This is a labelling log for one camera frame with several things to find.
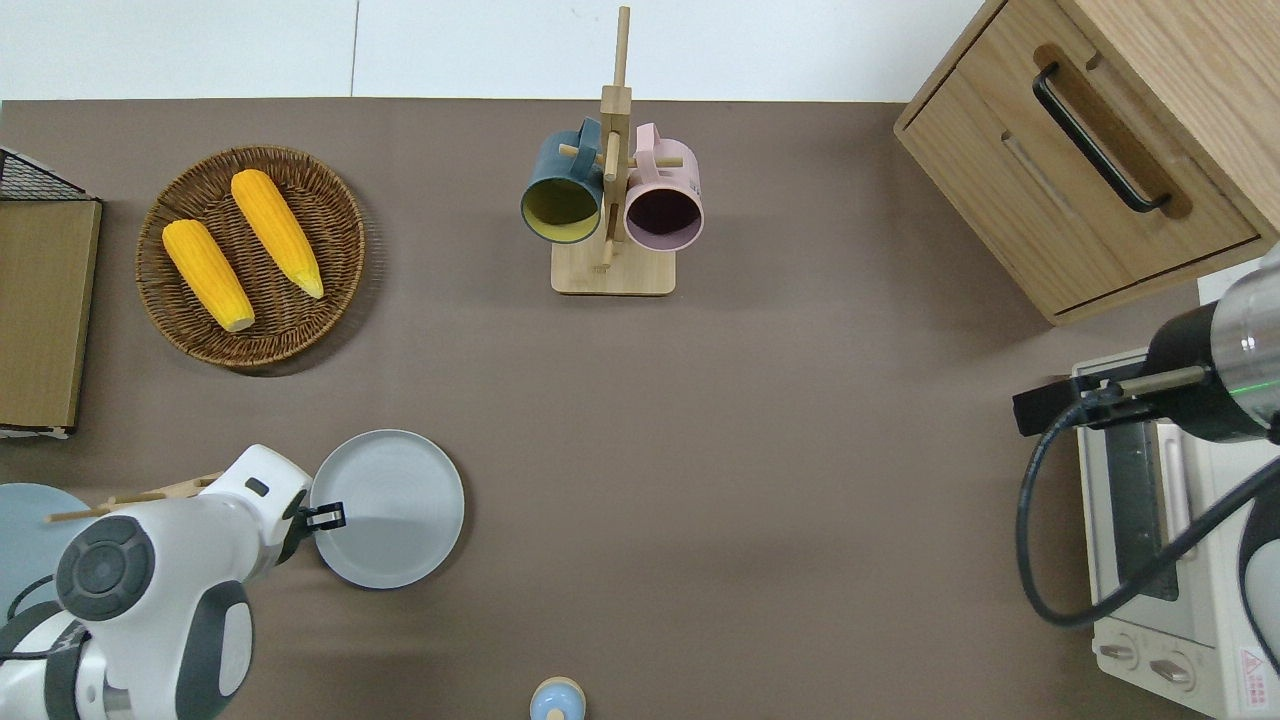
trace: white wall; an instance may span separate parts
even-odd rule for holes
[[[0,0],[0,100],[598,97],[614,0]],[[904,101],[982,0],[631,0],[637,99]]]

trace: mug tree stand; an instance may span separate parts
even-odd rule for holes
[[[562,295],[662,296],[676,290],[676,254],[657,252],[627,237],[622,209],[627,197],[631,142],[631,88],[626,86],[631,9],[618,9],[613,85],[600,92],[600,145],[604,199],[600,224],[582,242],[552,246],[552,288]],[[576,147],[561,146],[572,155]]]

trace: wicker basket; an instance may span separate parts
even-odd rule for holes
[[[232,199],[246,168],[275,181],[311,242],[325,295],[316,300],[275,266]],[[183,282],[160,233],[173,220],[209,228],[253,305],[253,325],[224,331]],[[288,147],[234,147],[201,160],[160,193],[138,237],[137,283],[156,328],[179,350],[228,368],[278,363],[314,345],[351,305],[365,266],[365,220],[351,191],[315,158]]]

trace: blue mug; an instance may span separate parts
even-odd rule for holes
[[[562,154],[561,145],[577,147],[577,155]],[[599,151],[600,123],[593,118],[584,119],[577,132],[557,132],[543,141],[520,199],[529,229],[561,245],[591,237],[604,199],[604,170],[595,161]]]

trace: metal cylinder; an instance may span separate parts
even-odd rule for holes
[[[1280,246],[1222,295],[1213,313],[1213,366],[1231,398],[1256,423],[1280,411]]]

